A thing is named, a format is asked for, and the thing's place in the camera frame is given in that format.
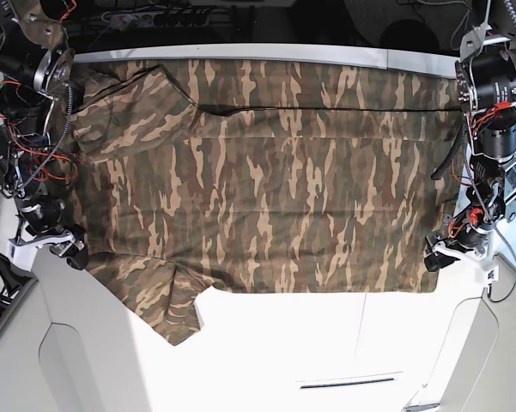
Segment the camouflage T-shirt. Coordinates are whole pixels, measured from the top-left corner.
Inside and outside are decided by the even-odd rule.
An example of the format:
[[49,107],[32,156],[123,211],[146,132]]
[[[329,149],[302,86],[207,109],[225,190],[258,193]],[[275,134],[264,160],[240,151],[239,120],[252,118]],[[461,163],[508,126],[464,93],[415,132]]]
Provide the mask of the camouflage T-shirt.
[[431,293],[427,236],[458,183],[432,180],[456,82],[252,60],[77,64],[73,216],[88,272],[169,343],[207,288]]

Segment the black power strip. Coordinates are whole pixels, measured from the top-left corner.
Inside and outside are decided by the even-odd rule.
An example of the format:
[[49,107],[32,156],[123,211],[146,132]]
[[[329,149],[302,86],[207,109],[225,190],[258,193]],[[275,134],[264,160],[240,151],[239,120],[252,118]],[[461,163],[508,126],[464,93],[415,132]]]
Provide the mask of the black power strip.
[[106,12],[101,20],[118,31],[131,28],[201,27],[208,22],[210,12],[210,9]]

